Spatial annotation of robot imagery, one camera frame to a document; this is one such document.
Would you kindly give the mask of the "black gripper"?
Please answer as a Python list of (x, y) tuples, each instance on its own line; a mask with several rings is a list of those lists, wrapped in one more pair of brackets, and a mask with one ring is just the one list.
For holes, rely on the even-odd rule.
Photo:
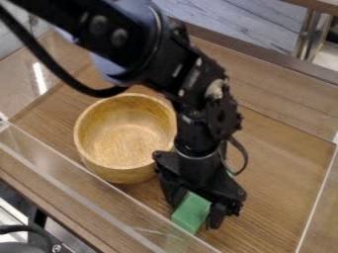
[(217, 229), (224, 216), (238, 215), (247, 193), (232, 178), (225, 163), (225, 147), (204, 153), (185, 154), (178, 150), (154, 151), (153, 160), (160, 187), (168, 205), (176, 209), (190, 191), (210, 203), (205, 226)]

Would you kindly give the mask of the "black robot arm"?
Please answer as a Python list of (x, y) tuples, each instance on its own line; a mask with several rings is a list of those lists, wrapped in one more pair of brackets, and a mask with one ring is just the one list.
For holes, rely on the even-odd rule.
[(169, 18), (153, 0), (7, 0), (46, 21), (93, 56), (112, 87), (94, 89), (65, 71), (25, 27), (0, 4), (0, 22), (77, 92), (117, 97), (133, 84), (160, 92), (176, 118), (173, 149), (153, 154), (168, 204), (178, 208), (196, 194), (209, 203), (205, 225), (220, 227), (241, 211), (245, 190), (225, 163), (226, 148), (243, 116), (221, 65), (190, 43), (185, 25)]

